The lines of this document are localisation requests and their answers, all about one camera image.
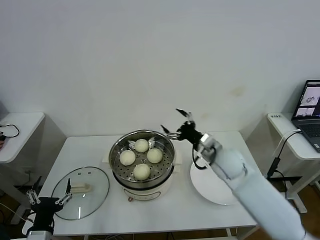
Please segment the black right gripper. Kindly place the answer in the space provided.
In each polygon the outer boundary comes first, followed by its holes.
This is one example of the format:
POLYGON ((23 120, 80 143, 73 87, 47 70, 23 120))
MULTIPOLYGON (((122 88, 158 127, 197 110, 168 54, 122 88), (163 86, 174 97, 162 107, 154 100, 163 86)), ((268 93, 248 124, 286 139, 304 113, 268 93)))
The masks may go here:
POLYGON ((186 121, 180 126, 177 132, 171 132, 161 124, 160 126, 164 134, 171 140, 187 140, 193 147, 197 147, 203 134, 196 130, 196 124, 193 120, 192 113, 179 108, 176 108, 175 110, 183 115, 186 118, 186 121))

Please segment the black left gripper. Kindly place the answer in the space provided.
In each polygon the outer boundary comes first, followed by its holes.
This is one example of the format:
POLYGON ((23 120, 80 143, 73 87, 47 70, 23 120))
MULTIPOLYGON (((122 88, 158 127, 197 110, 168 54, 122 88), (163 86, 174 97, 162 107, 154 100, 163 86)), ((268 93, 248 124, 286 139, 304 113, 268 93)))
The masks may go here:
POLYGON ((29 231, 54 231, 54 214, 63 209, 63 205, 69 201, 73 194, 71 193, 71 179, 67 181, 65 195, 58 197, 38 197, 39 183, 42 179, 40 176, 33 184, 32 188, 26 192, 29 199, 31 210, 35 213, 32 227, 29 231))

